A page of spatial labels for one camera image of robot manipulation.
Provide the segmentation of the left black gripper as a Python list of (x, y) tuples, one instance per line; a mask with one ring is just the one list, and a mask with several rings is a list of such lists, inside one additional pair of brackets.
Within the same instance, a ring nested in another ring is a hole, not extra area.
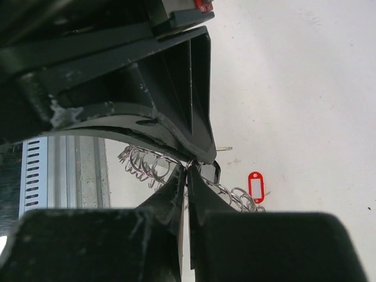
[(2, 1), (1, 143), (83, 135), (211, 164), (212, 1)]

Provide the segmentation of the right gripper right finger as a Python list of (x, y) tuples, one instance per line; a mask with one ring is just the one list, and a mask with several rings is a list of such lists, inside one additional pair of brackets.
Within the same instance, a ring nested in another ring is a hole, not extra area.
[(197, 281), (365, 281), (351, 239), (327, 213), (239, 212), (187, 171)]

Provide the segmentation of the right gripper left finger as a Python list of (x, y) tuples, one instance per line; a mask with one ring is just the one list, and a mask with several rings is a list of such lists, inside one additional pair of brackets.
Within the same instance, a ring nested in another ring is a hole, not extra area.
[(38, 209), (11, 230), (2, 281), (180, 281), (186, 173), (134, 209)]

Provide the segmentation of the black white key tag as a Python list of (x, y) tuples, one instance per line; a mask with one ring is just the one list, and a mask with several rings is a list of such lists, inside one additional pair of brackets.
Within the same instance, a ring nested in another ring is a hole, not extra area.
[(214, 161), (212, 164), (200, 164), (199, 172), (202, 178), (214, 184), (220, 181), (221, 168), (220, 165)]

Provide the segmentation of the red key tag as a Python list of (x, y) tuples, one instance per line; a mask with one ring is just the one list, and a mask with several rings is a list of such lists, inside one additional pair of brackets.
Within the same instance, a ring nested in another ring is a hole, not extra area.
[(248, 176), (249, 195), (253, 198), (256, 204), (264, 201), (264, 177), (260, 172), (251, 172)]

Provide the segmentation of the red handled key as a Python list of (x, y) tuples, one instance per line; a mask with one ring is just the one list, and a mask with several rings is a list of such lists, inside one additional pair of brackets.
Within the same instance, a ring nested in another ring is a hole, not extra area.
[(233, 148), (231, 146), (222, 146), (222, 147), (216, 147), (217, 152), (225, 152), (232, 150)]

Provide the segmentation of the aluminium mounting rail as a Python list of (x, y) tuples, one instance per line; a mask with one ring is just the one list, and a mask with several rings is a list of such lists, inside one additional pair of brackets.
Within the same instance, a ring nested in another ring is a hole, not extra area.
[(105, 140), (48, 137), (47, 204), (50, 209), (108, 209)]

